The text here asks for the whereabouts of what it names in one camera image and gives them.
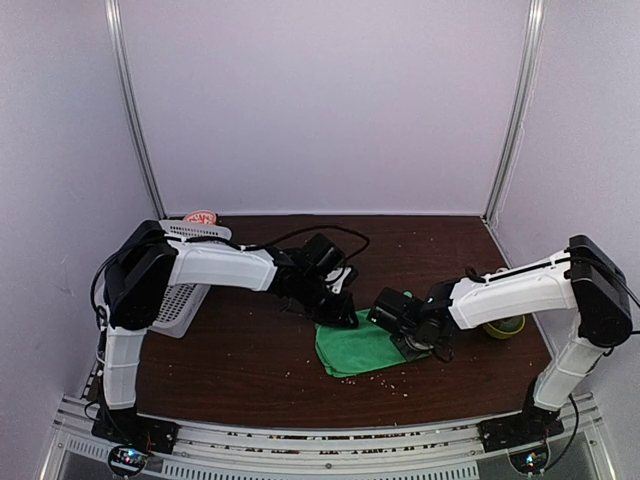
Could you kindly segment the green microfiber towel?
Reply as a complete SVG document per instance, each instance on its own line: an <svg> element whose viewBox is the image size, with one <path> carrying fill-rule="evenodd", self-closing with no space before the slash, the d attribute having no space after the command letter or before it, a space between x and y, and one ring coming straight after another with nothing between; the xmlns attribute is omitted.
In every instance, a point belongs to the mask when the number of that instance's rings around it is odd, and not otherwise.
<svg viewBox="0 0 640 480"><path fill-rule="evenodd" d="M316 326L315 351L330 377L348 378L407 363L390 334L368 320L369 313L370 309L356 311L355 329Z"/></svg>

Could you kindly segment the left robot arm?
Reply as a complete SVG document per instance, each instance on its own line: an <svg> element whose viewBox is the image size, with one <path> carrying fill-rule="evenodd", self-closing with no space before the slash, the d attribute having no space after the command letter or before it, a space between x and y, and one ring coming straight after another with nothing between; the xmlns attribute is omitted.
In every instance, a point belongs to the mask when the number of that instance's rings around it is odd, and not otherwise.
<svg viewBox="0 0 640 480"><path fill-rule="evenodd" d="M131 412L142 345L181 287L199 297L209 287L270 293L298 303L319 325L357 327L348 290L357 272L349 255L322 227L305 231L311 237L298 247L284 246L282 238L243 245L225 227L148 220L104 261L91 296L102 343L102 398L108 409L103 422L111 434L123 444L143 436L143 421Z"/></svg>

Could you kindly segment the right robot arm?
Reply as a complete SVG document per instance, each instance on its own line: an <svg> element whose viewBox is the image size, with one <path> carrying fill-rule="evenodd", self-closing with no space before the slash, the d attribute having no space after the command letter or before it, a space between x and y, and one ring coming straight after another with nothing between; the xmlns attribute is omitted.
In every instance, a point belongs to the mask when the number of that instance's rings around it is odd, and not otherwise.
<svg viewBox="0 0 640 480"><path fill-rule="evenodd" d="M633 333L629 292L622 270L588 236L538 262L493 274L434 285L419 300L384 289L376 303L386 308L386 328L411 350L428 350L457 328L548 310L574 310L573 336L533 383L531 405L513 419L519 440L535 440L551 424L574 388L608 350Z"/></svg>

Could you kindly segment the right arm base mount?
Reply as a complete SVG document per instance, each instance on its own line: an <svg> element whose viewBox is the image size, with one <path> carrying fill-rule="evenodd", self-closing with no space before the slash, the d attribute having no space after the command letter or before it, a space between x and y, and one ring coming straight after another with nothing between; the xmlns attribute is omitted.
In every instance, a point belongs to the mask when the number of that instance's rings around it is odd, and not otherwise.
<svg viewBox="0 0 640 480"><path fill-rule="evenodd" d="M558 411L526 406L520 413L481 421L478 432L486 453L507 450L520 474L537 475L550 464L548 440L565 431Z"/></svg>

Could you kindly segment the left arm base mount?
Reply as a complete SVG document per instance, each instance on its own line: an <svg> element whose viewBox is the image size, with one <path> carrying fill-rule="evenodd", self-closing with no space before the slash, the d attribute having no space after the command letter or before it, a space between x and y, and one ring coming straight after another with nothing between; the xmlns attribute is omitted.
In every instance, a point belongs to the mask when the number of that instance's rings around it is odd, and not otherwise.
<svg viewBox="0 0 640 480"><path fill-rule="evenodd" d="M107 466L120 478L140 474L156 454L171 454L179 432L172 421L140 416L136 407L110 409L104 402L93 420L93 436L113 443Z"/></svg>

